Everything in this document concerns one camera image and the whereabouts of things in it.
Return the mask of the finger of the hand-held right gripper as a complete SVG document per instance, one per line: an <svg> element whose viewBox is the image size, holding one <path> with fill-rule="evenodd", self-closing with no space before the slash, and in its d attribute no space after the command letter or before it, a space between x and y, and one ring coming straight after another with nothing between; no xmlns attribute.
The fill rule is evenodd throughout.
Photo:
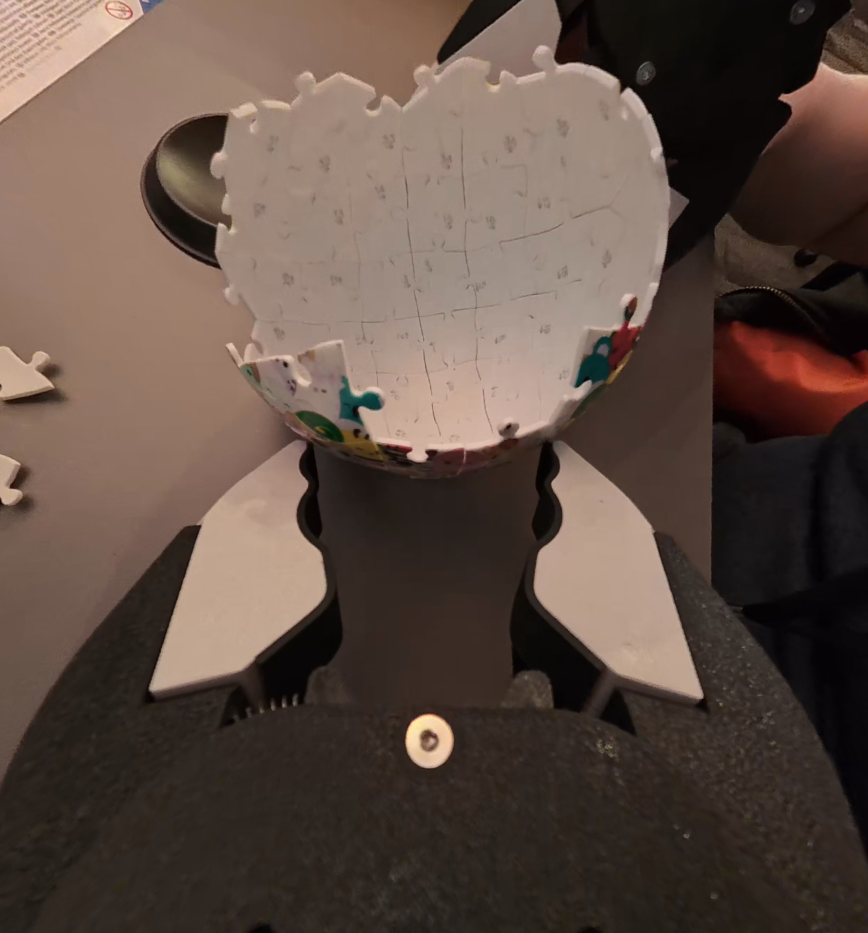
<svg viewBox="0 0 868 933"><path fill-rule="evenodd" d="M463 58L489 64L487 76L533 73L539 46L556 49L562 20L555 1L474 1L438 52L438 71Z"/></svg>

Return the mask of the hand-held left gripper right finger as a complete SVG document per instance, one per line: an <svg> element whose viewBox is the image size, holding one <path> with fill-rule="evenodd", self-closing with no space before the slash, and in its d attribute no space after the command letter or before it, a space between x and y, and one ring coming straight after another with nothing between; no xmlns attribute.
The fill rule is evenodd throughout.
<svg viewBox="0 0 868 933"><path fill-rule="evenodd" d="M696 706L703 688L654 529L561 441L537 476L535 543L522 576L522 662L557 706L607 706L626 691Z"/></svg>

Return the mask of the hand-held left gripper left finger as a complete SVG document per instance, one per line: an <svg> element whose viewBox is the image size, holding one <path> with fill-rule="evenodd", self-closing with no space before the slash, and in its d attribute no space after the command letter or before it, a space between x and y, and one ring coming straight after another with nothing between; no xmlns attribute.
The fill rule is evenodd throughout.
<svg viewBox="0 0 868 933"><path fill-rule="evenodd" d="M330 590L319 545L299 517L310 451L288 444L204 515L149 682L154 700L224 686L265 700L269 653Z"/></svg>

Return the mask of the half-built puzzle ball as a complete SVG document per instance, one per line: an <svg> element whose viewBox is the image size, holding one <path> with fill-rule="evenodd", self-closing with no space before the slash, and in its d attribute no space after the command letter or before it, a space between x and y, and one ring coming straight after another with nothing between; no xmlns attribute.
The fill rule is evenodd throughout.
<svg viewBox="0 0 868 933"><path fill-rule="evenodd" d="M368 467L461 475L558 436L626 366L671 191L643 101L538 47L405 103L345 74L233 109L216 255L253 317L234 365L286 426Z"/></svg>

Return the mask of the black puzzle ball stand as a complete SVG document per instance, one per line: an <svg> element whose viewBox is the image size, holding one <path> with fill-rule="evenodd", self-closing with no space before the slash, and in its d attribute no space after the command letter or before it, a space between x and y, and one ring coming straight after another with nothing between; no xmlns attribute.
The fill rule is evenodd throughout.
<svg viewBox="0 0 868 933"><path fill-rule="evenodd" d="M218 268L216 239L230 225L221 209L224 182L211 173L221 150L228 116L206 114L185 120L162 136L144 164L140 192L149 218L181 252Z"/></svg>

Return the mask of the person's right forearm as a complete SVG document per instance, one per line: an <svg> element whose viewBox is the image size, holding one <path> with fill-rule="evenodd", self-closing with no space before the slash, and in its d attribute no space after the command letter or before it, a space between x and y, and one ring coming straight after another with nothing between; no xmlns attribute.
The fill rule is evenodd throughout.
<svg viewBox="0 0 868 933"><path fill-rule="evenodd" d="M868 268L868 75L821 64L731 208L755 239Z"/></svg>

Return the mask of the person's dark blue clothing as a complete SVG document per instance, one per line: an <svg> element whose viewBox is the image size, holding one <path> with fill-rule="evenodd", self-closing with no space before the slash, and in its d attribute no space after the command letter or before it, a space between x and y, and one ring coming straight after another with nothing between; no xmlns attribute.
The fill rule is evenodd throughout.
<svg viewBox="0 0 868 933"><path fill-rule="evenodd" d="M868 857L868 402L827 435L714 438L712 582L832 759Z"/></svg>

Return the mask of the folded instruction sheet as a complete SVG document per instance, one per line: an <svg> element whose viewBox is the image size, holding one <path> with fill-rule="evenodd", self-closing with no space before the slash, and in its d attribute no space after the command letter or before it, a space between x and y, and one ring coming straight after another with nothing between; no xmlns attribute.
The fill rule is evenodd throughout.
<svg viewBox="0 0 868 933"><path fill-rule="evenodd" d="M0 123L157 1L0 1Z"/></svg>

